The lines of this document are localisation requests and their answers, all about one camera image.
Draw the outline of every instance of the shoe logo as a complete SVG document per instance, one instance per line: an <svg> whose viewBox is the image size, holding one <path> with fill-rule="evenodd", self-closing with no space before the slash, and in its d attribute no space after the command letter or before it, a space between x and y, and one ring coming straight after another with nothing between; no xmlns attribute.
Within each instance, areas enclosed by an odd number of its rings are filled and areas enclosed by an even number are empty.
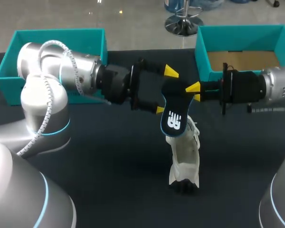
<svg viewBox="0 0 285 228"><path fill-rule="evenodd" d="M174 128L175 130L179 130L181 127L181 116L176 115L175 113L171 113L169 111L169 117L168 117L168 126L170 128Z"/></svg>

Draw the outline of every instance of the white sneaker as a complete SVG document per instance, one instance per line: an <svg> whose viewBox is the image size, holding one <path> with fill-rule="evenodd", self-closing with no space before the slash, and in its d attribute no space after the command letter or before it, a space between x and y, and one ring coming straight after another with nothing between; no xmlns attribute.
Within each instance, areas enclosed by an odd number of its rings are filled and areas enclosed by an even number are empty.
<svg viewBox="0 0 285 228"><path fill-rule="evenodd" d="M199 141L200 131L188 116L187 127L183 135L177 138L166 136L166 141L171 145L173 164L170 169L169 184L174 181L190 180L200 187L199 182Z"/></svg>

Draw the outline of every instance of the stool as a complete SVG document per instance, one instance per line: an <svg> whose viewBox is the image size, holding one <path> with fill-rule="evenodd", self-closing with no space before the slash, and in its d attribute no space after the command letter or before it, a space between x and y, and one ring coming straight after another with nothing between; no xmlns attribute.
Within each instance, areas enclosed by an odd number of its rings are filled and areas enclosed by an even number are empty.
<svg viewBox="0 0 285 228"><path fill-rule="evenodd" d="M204 25L203 21L197 17L202 11L201 7L191 7L189 0L184 0L184 8L176 11L175 15L166 20L165 28L176 36L194 36L198 32L198 27Z"/></svg>

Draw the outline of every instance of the floor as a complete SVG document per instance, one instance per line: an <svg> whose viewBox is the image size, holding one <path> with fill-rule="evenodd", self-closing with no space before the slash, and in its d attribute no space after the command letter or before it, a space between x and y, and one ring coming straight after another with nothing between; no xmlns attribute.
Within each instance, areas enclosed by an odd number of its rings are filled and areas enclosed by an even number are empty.
<svg viewBox="0 0 285 228"><path fill-rule="evenodd" d="M235 4L203 12L207 25L285 24L285 0L279 8L265 0ZM196 37L168 33L171 15L164 0L0 0L0 52L17 29L104 28L109 50L193 48Z"/></svg>

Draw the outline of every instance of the blue container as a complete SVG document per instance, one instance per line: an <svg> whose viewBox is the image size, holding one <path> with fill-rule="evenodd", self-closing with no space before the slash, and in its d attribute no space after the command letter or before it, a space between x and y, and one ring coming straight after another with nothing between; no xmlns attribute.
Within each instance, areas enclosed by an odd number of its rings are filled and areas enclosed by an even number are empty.
<svg viewBox="0 0 285 228"><path fill-rule="evenodd" d="M201 7L203 10L212 10L219 7L223 2L224 0L190 0L190 6ZM184 0L165 0L165 8L171 13L175 13L183 7Z"/></svg>
<svg viewBox="0 0 285 228"><path fill-rule="evenodd" d="M199 26L195 59L201 81L216 81L222 71L213 71L207 51L274 51L285 66L285 25Z"/></svg>
<svg viewBox="0 0 285 228"><path fill-rule="evenodd" d="M184 0L165 0L165 8L171 13L182 9L184 7Z"/></svg>
<svg viewBox="0 0 285 228"><path fill-rule="evenodd" d="M240 4L244 4L244 3L250 2L250 0L231 0L231 1L235 2L235 3L240 3Z"/></svg>
<svg viewBox="0 0 285 228"><path fill-rule="evenodd" d="M18 77L17 58L20 49L28 42L44 43L55 39L63 42L71 50L100 56L107 64L105 30L102 28L49 29L15 31L0 65L0 90L9 105L20 105L20 94L25 80ZM77 91L68 91L71 104L99 103L99 101L80 96Z"/></svg>

